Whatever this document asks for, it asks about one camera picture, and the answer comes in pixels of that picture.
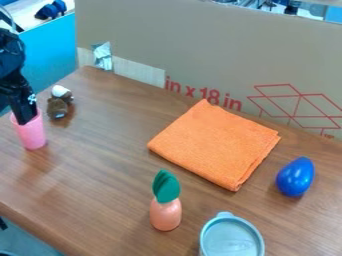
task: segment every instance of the wooden table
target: wooden table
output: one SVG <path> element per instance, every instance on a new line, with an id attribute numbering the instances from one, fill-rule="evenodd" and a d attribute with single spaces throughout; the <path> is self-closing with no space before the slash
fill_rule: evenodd
<path id="1" fill-rule="evenodd" d="M 75 95 L 71 115 L 45 126 L 49 144 L 25 151 L 0 119 L 0 215 L 67 255 L 196 255 L 203 224 L 231 211 L 256 225 L 267 255 L 342 255 L 342 145 L 246 116 L 282 136 L 237 193 L 149 152 L 146 143 L 195 103 L 166 90 L 86 67 L 59 84 Z M 39 95 L 40 106 L 50 89 Z M 317 177 L 302 198 L 281 195 L 277 171 L 306 155 Z M 182 184 L 183 221 L 149 224 L 151 182 L 160 168 Z"/>

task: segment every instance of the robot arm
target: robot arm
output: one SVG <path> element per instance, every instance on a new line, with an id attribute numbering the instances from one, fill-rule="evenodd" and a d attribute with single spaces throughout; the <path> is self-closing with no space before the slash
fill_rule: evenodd
<path id="1" fill-rule="evenodd" d="M 21 68 L 25 47 L 18 35 L 0 29 L 0 94 L 5 95 L 20 125 L 37 115 L 36 97 Z"/>

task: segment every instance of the blue wall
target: blue wall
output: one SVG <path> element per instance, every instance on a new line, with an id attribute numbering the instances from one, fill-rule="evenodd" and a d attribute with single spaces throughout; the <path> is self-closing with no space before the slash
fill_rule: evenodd
<path id="1" fill-rule="evenodd" d="M 20 34 L 26 45 L 23 74 L 36 93 L 76 69 L 75 14 Z"/>
<path id="2" fill-rule="evenodd" d="M 342 23 L 342 8 L 329 6 L 325 15 L 325 20 Z"/>

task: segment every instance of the red box diagram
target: red box diagram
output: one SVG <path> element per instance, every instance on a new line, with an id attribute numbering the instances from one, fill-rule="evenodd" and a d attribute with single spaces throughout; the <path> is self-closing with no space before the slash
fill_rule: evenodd
<path id="1" fill-rule="evenodd" d="M 258 96 L 248 96 L 259 109 L 303 129 L 341 129 L 342 108 L 323 93 L 301 93 L 291 84 L 255 85 Z"/>

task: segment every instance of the floor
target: floor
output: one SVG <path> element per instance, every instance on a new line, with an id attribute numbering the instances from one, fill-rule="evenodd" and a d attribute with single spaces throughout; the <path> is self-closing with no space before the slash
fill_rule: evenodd
<path id="1" fill-rule="evenodd" d="M 284 5 L 276 4 L 275 7 L 272 7 L 271 12 L 272 13 L 284 14 L 285 8 L 286 8 L 286 6 L 284 6 Z M 264 5 L 261 8 L 261 10 L 269 12 L 270 11 L 270 7 Z M 308 18 L 308 19 L 313 19 L 313 20 L 323 20 L 323 17 L 313 16 L 313 15 L 310 14 L 310 12 L 308 10 L 305 10 L 305 9 L 302 9 L 302 8 L 298 9 L 297 16 Z"/>
<path id="2" fill-rule="evenodd" d="M 0 253 L 6 251 L 16 256 L 63 255 L 8 220 L 5 219 L 4 221 L 8 228 L 0 230 Z"/>

